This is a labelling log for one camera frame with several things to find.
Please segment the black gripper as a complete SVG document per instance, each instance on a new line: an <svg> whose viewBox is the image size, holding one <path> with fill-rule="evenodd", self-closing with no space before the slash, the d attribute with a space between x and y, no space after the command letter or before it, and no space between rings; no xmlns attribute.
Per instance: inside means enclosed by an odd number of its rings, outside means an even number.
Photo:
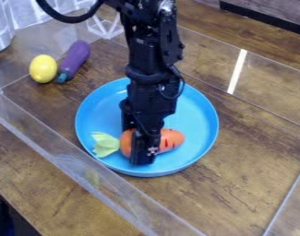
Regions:
<svg viewBox="0 0 300 236"><path fill-rule="evenodd" d="M176 112L182 83L176 77L157 83L132 80L127 97L119 102L122 130L133 131L130 163L149 165L154 162L161 143L165 118Z"/></svg>

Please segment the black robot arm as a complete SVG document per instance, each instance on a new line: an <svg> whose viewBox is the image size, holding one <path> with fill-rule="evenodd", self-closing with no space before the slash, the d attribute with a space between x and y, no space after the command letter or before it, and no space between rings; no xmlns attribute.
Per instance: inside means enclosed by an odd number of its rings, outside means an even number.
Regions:
<svg viewBox="0 0 300 236"><path fill-rule="evenodd" d="M160 150L165 118L176 112L184 90L176 63L184 44L177 30L176 0L105 0L119 12L129 46L127 97L119 103L122 129L133 131L130 163L152 164Z"/></svg>

